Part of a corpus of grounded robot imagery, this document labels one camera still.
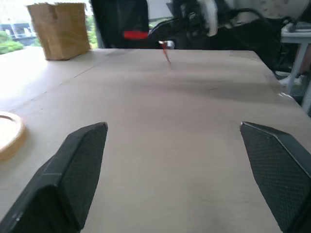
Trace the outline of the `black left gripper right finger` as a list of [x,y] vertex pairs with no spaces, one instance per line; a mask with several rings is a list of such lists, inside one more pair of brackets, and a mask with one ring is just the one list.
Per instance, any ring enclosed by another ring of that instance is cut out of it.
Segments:
[[311,233],[311,153],[291,134],[251,122],[240,132],[254,179],[283,233]]

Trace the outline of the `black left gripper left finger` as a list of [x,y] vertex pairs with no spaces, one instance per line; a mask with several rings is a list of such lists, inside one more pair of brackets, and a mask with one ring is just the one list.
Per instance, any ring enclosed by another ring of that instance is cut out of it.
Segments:
[[25,186],[0,222],[0,233],[80,233],[93,202],[108,125],[70,133]]

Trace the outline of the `round wooden stand base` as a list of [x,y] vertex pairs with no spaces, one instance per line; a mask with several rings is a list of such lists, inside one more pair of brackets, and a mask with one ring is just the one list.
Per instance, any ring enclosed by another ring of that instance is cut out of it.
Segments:
[[0,112],[0,161],[11,159],[27,138],[27,130],[21,117]]

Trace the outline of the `brown cardboard box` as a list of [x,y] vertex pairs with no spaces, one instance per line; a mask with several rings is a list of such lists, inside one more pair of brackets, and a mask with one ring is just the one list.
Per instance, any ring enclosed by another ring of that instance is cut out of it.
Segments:
[[90,51],[83,3],[38,3],[27,9],[46,60],[69,60]]

